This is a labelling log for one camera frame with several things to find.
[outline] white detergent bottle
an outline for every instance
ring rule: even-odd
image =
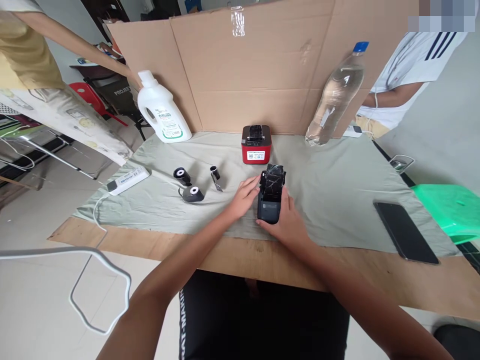
[[[174,103],[174,96],[154,78],[149,70],[140,71],[142,89],[138,108],[144,119],[164,143],[179,143],[192,137],[189,126]]]

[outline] portable printer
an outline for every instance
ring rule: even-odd
[[[241,154],[245,164],[268,164],[272,135],[267,125],[245,126],[241,133]]]
[[[282,165],[271,163],[268,164],[266,170],[261,172],[257,207],[258,219],[269,224],[276,224],[279,221],[282,188],[285,184],[286,174]]]

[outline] wooden board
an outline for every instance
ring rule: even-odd
[[[115,226],[106,228],[108,235],[100,250],[158,261],[191,236]],[[94,223],[70,217],[49,240],[95,247],[103,234]],[[435,266],[407,261],[394,253],[349,247],[326,249],[399,305],[480,320],[480,275],[463,256],[442,257],[441,265]],[[200,269],[327,291],[308,268],[275,241],[223,237]]]

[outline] cardboard backdrop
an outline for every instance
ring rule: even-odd
[[[305,134],[332,71],[369,41],[340,137],[418,12],[418,0],[280,0],[109,29],[131,70],[173,93],[192,132]]]

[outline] red chair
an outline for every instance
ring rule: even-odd
[[[99,96],[95,93],[95,91],[85,82],[74,82],[70,84],[70,87],[78,94],[80,97],[85,100],[89,105],[93,107],[93,109],[99,113],[101,116],[108,115],[111,118],[117,120],[123,126],[128,126],[118,117],[113,115],[112,113],[108,112],[105,108],[104,103],[100,100]]]

